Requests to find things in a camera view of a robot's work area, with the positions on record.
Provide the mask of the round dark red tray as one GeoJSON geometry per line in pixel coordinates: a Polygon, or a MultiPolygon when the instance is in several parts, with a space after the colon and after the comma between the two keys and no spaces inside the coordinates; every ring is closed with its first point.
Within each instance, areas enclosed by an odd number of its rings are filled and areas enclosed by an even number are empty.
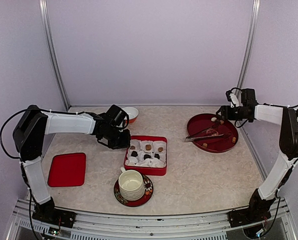
{"type": "Polygon", "coordinates": [[[216,122],[211,121],[212,118],[216,118],[216,121],[221,120],[212,113],[201,113],[193,116],[186,126],[188,137],[214,136],[225,133],[230,133],[231,136],[192,141],[190,143],[193,143],[196,147],[209,153],[219,154],[231,150],[238,143],[238,130],[228,120],[225,120],[224,124],[216,124],[216,122]],[[233,137],[236,137],[236,142],[232,142],[233,137]]]}

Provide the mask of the tan ridged square chocolate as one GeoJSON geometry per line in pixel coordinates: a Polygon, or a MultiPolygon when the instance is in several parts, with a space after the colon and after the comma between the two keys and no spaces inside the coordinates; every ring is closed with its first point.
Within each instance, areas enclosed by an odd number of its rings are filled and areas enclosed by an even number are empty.
{"type": "Polygon", "coordinates": [[[145,149],[146,149],[147,151],[150,151],[150,150],[151,150],[151,145],[147,144],[147,145],[145,146],[145,149]]]}

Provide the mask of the red chocolate box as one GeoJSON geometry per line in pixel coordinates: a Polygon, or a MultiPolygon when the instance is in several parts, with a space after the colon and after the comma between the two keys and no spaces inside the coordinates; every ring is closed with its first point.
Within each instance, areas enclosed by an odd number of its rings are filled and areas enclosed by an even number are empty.
{"type": "Polygon", "coordinates": [[[167,173],[167,139],[163,136],[133,135],[130,147],[126,150],[123,166],[126,170],[136,170],[144,175],[164,176],[167,173]],[[151,150],[146,150],[146,145],[151,145],[151,150]]]}

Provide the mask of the metal serving tongs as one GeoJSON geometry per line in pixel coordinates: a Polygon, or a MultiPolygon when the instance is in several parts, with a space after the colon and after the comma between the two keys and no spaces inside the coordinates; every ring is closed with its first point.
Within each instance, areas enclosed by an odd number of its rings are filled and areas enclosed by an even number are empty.
{"type": "Polygon", "coordinates": [[[228,138],[231,134],[229,132],[218,134],[218,135],[205,135],[205,136],[195,136],[195,137],[186,137],[184,139],[184,142],[194,142],[194,141],[201,141],[201,140],[213,140],[213,139],[222,139],[222,138],[228,138]]]}

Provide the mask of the dark square chocolate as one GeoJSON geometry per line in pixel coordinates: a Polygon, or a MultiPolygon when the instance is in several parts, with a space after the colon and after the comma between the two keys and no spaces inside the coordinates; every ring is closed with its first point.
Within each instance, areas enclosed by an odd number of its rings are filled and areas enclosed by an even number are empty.
{"type": "Polygon", "coordinates": [[[157,158],[157,159],[160,159],[160,155],[158,153],[155,153],[154,157],[157,158]]]}

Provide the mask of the cream ceramic mug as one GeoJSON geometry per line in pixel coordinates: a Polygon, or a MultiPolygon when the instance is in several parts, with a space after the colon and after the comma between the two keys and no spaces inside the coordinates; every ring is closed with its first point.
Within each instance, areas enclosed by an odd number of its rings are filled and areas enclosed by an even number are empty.
{"type": "Polygon", "coordinates": [[[118,178],[120,194],[127,201],[137,201],[145,194],[144,179],[140,172],[124,167],[120,168],[118,178]]]}

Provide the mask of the floral dark red saucer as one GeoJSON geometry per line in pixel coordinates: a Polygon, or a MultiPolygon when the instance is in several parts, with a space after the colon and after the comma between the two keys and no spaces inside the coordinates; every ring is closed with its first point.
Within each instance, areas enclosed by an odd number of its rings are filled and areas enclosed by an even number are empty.
{"type": "Polygon", "coordinates": [[[113,193],[114,193],[116,200],[120,204],[122,204],[126,207],[130,207],[130,208],[135,208],[135,207],[139,207],[139,206],[146,204],[153,196],[154,185],[148,176],[142,174],[142,178],[143,178],[143,185],[144,185],[145,192],[140,199],[135,200],[135,201],[126,200],[120,193],[119,181],[117,180],[115,182],[114,188],[113,188],[113,193]]]}

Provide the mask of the red box lid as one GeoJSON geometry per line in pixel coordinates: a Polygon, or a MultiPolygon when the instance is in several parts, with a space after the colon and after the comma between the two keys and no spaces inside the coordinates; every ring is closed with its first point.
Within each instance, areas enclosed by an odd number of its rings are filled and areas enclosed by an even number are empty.
{"type": "Polygon", "coordinates": [[[47,184],[52,188],[80,187],[85,183],[87,156],[83,152],[53,157],[47,184]]]}

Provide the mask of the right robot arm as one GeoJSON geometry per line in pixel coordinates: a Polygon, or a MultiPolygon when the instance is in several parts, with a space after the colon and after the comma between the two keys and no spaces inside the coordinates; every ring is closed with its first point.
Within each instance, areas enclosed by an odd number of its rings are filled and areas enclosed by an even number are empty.
{"type": "Polygon", "coordinates": [[[223,121],[267,122],[279,127],[277,159],[264,182],[253,192],[248,206],[228,213],[231,226],[255,223],[270,218],[270,208],[279,198],[279,191],[298,164],[298,105],[260,104],[252,88],[240,89],[237,97],[233,89],[226,91],[228,105],[216,112],[223,121]]]}

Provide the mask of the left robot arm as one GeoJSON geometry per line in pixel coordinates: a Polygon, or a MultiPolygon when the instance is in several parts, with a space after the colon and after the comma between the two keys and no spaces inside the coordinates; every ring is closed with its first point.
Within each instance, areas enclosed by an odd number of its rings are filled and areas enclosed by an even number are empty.
{"type": "Polygon", "coordinates": [[[42,170],[44,138],[53,134],[84,134],[95,136],[97,142],[109,149],[130,147],[129,116],[119,106],[112,105],[107,112],[61,112],[30,105],[10,116],[0,128],[0,146],[11,159],[19,160],[24,181],[35,203],[35,211],[52,223],[59,211],[51,197],[42,170]],[[12,132],[18,153],[12,156],[3,143],[3,130],[10,120],[22,115],[12,132]]]}

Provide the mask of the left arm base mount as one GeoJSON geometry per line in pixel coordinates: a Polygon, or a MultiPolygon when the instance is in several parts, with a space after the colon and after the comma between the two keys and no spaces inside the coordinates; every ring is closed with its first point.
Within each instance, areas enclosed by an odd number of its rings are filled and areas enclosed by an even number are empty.
{"type": "Polygon", "coordinates": [[[35,210],[32,218],[43,223],[72,229],[76,219],[76,213],[55,208],[51,216],[46,216],[35,210]]]}

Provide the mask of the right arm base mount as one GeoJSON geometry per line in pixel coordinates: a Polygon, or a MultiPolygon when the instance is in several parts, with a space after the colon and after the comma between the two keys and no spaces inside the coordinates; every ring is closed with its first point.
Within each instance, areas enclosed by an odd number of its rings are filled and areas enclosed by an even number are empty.
{"type": "Polygon", "coordinates": [[[235,228],[261,222],[264,221],[265,218],[270,219],[272,215],[269,211],[250,213],[248,208],[243,208],[239,210],[232,210],[227,213],[227,216],[230,227],[235,228]]]}

